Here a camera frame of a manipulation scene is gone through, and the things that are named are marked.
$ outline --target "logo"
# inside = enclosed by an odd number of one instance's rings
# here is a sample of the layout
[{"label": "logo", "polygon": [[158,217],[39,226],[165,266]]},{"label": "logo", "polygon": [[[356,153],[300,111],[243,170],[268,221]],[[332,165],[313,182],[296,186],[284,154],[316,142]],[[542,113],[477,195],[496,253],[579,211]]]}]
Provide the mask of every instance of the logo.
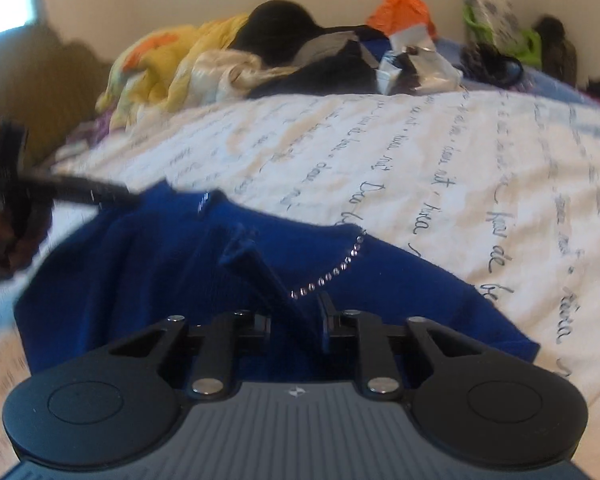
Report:
[{"label": "logo", "polygon": [[306,390],[304,388],[301,388],[300,386],[294,386],[293,388],[288,389],[286,392],[290,396],[295,397],[297,399],[298,397],[302,397],[306,393]]}]

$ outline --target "round black pad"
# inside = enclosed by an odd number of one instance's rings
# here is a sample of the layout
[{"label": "round black pad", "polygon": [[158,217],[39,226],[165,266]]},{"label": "round black pad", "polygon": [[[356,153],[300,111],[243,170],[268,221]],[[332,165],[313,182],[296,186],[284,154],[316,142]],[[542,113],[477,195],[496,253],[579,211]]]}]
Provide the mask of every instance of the round black pad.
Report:
[{"label": "round black pad", "polygon": [[142,359],[84,358],[37,374],[7,398],[4,427],[20,456],[62,468],[128,462],[172,429],[180,405]]},{"label": "round black pad", "polygon": [[49,411],[69,424],[97,424],[114,416],[124,401],[115,386],[97,381],[68,384],[49,397]]},{"label": "round black pad", "polygon": [[492,469],[568,460],[587,425],[571,383],[497,351],[437,363],[411,409],[432,444]]},{"label": "round black pad", "polygon": [[524,422],[542,409],[542,397],[524,384],[490,381],[474,386],[467,395],[477,415],[499,424]]}]

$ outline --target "black mount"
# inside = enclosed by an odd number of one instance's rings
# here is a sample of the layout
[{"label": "black mount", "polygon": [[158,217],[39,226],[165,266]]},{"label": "black mount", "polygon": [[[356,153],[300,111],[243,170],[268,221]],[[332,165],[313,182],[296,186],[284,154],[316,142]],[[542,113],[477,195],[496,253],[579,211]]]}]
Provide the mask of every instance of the black mount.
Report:
[{"label": "black mount", "polygon": [[[374,314],[336,311],[326,293],[318,302],[325,353],[355,355],[358,392],[401,405],[446,454],[525,470],[574,453],[587,407],[563,378],[424,318],[387,326]],[[4,406],[6,431],[21,458],[56,469],[131,462],[162,446],[193,407],[232,398],[236,359],[263,352],[269,332],[268,318],[247,311],[208,326],[171,316],[17,386]]]}]

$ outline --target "hand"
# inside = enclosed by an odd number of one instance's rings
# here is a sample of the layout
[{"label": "hand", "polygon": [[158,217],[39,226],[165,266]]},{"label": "hand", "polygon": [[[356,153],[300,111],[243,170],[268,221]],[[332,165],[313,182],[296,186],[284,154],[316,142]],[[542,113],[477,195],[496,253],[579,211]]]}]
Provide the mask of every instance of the hand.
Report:
[{"label": "hand", "polygon": [[[7,254],[8,259],[0,263],[0,278],[9,278],[17,270],[26,269],[33,261],[40,244],[46,239],[51,228],[51,208],[33,206],[29,216],[27,231],[17,240]],[[8,217],[0,212],[0,250],[10,247],[14,242],[13,230]]]}]

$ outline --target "orange plastic bag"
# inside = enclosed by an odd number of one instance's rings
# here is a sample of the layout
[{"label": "orange plastic bag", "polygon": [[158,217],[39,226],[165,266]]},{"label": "orange plastic bag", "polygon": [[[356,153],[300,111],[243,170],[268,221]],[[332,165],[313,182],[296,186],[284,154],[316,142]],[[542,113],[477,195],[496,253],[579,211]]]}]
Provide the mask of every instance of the orange plastic bag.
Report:
[{"label": "orange plastic bag", "polygon": [[432,40],[438,38],[429,7],[422,0],[384,0],[376,12],[366,20],[369,27],[380,30],[387,36],[418,23],[427,25]]}]

